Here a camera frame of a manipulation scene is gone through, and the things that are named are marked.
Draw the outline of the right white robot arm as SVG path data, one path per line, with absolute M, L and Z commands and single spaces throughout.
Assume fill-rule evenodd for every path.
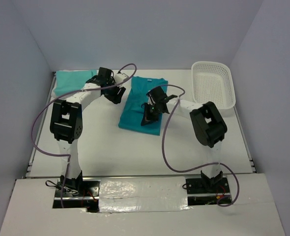
M 219 185 L 218 181 L 223 177 L 220 165 L 220 151 L 222 141 L 228 130 L 216 105 L 211 101 L 199 104 L 181 99 L 183 93 L 178 96 L 168 96 L 162 86 L 151 89 L 146 95 L 148 101 L 142 105 L 144 108 L 142 126 L 157 122 L 163 113 L 169 114 L 162 138 L 164 160 L 167 160 L 165 155 L 165 135 L 172 115 L 177 114 L 191 120 L 195 137 L 205 147 L 206 151 L 206 163 L 200 166 L 201 185 L 204 191 L 213 192 Z

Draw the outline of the light mint t-shirt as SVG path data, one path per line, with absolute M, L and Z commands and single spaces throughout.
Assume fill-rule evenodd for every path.
M 74 90 L 81 90 L 86 81 L 95 75 L 97 75 L 96 70 L 57 71 L 52 96 L 58 97 Z

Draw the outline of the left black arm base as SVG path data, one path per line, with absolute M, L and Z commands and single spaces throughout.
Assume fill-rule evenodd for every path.
M 55 198 L 75 199 L 89 197 L 96 201 L 99 198 L 100 181 L 94 179 L 84 179 L 82 173 L 76 179 L 67 179 L 60 176 L 57 181 L 47 180 L 45 185 L 55 189 Z

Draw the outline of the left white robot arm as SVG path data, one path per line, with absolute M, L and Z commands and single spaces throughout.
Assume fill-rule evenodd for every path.
M 57 141 L 61 155 L 61 184 L 73 196 L 84 190 L 83 174 L 78 159 L 78 139 L 83 132 L 83 111 L 101 96 L 114 104 L 121 102 L 126 90 L 122 86 L 129 79 L 125 73 L 113 75 L 112 70 L 99 68 L 98 74 L 86 81 L 85 85 L 66 99 L 53 103 L 50 132 Z

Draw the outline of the teal t-shirt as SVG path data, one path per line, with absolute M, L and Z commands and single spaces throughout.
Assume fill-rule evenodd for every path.
M 167 84 L 168 81 L 163 78 L 133 77 L 131 80 L 131 89 L 125 102 L 118 127 L 130 131 L 159 136 L 162 116 L 159 116 L 157 122 L 142 126 L 141 121 L 144 115 L 143 104 L 148 101 L 146 94 L 151 89 L 157 86 L 162 86 L 163 90 L 167 91 Z

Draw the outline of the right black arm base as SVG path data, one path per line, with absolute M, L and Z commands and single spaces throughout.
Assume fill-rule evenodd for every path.
M 223 172 L 220 171 L 215 177 L 209 178 L 202 171 L 199 178 L 187 178 L 182 188 L 187 194 L 222 194 L 230 192 L 229 184 Z

